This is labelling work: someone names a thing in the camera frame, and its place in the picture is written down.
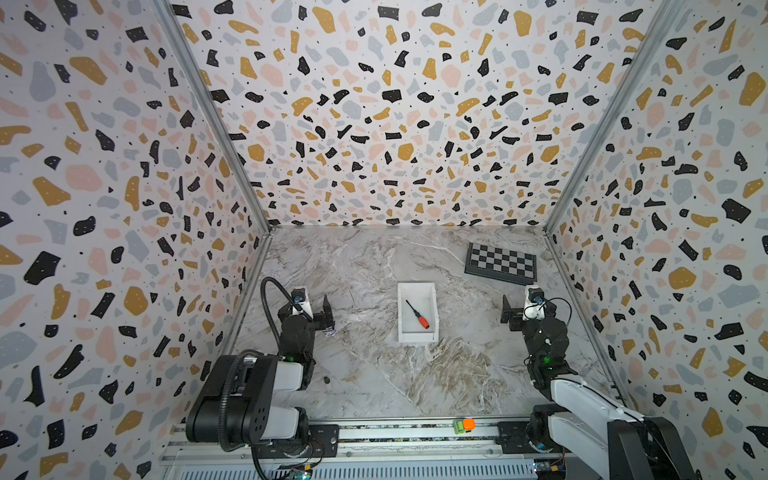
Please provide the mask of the red black screwdriver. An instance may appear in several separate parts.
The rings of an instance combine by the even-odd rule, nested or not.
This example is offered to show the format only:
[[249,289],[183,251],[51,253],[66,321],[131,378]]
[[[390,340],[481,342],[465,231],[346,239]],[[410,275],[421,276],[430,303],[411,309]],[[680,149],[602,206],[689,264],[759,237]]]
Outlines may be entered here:
[[425,317],[424,317],[424,316],[423,316],[423,315],[422,315],[422,314],[421,314],[421,313],[420,313],[418,310],[416,310],[416,309],[413,307],[413,305],[411,304],[411,302],[410,302],[409,300],[407,300],[407,301],[406,301],[406,304],[407,304],[407,305],[409,306],[409,308],[412,310],[412,312],[413,312],[414,316],[416,317],[417,321],[419,322],[419,324],[420,324],[420,325],[421,325],[421,326],[422,326],[424,329],[429,329],[429,328],[430,328],[430,323],[429,323],[429,321],[428,321],[428,320],[427,320],[427,319],[426,319],[426,318],[425,318]]

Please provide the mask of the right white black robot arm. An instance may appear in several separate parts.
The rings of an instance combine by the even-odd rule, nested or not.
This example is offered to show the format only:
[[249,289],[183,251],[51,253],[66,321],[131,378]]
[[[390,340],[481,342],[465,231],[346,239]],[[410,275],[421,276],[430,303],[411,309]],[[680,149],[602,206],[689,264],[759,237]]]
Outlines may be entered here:
[[578,457],[601,479],[694,479],[676,427],[635,411],[588,384],[566,359],[569,323],[556,316],[542,289],[527,290],[522,307],[502,297],[500,322],[523,336],[532,386],[549,402],[532,408],[523,437],[539,453]]

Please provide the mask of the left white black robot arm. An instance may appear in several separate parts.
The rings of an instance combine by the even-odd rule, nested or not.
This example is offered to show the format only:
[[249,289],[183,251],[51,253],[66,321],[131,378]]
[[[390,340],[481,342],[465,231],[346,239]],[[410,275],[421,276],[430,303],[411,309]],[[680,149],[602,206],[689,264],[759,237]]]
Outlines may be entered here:
[[304,290],[292,296],[278,311],[277,354],[244,350],[216,360],[187,415],[188,441],[215,443],[226,452],[249,447],[254,457],[284,461],[337,455],[337,425],[313,425],[304,408],[273,401],[277,393],[307,389],[316,365],[316,333],[335,327],[327,298],[312,312]]

